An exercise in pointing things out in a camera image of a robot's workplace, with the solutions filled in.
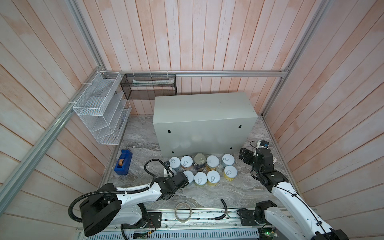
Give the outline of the blue can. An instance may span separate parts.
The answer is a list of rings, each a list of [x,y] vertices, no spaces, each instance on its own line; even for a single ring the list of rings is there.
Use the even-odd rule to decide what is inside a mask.
[[[189,181],[189,185],[192,184],[194,182],[194,173],[192,171],[183,171],[183,174],[187,177],[188,181]]]

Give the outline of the teal labelled can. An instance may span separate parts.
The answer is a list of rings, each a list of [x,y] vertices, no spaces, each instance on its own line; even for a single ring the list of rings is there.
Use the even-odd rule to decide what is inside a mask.
[[[181,160],[178,157],[172,157],[169,160],[172,170],[178,172],[181,168]]]

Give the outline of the yellow labelled can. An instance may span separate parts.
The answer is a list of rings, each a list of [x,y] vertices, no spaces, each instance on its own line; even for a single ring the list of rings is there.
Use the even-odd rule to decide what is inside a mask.
[[[227,181],[232,182],[237,175],[238,175],[238,171],[234,166],[226,166],[224,168],[224,178]]]

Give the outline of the pink labelled can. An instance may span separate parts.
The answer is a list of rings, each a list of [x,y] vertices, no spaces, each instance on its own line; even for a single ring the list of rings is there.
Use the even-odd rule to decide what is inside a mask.
[[[231,154],[224,154],[222,156],[222,166],[225,168],[227,166],[232,166],[235,163],[235,158]]]

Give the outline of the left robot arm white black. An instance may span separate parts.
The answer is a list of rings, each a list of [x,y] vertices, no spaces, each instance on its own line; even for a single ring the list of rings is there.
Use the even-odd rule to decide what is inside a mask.
[[[145,203],[171,199],[189,180],[184,173],[173,172],[169,163],[158,159],[147,161],[144,170],[152,177],[148,184],[116,188],[113,183],[107,183],[73,200],[68,215],[82,223],[85,236],[96,235],[110,225],[120,225],[121,229],[125,226],[156,228]]]

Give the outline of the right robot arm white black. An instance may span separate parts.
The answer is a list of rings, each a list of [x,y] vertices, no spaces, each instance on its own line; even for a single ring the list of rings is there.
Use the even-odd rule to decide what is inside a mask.
[[[272,193],[291,213],[294,221],[272,201],[255,206],[255,220],[276,227],[289,240],[347,240],[342,230],[335,230],[317,215],[299,196],[283,173],[275,170],[273,154],[266,148],[255,151],[242,148],[239,159],[251,166],[251,176]]]

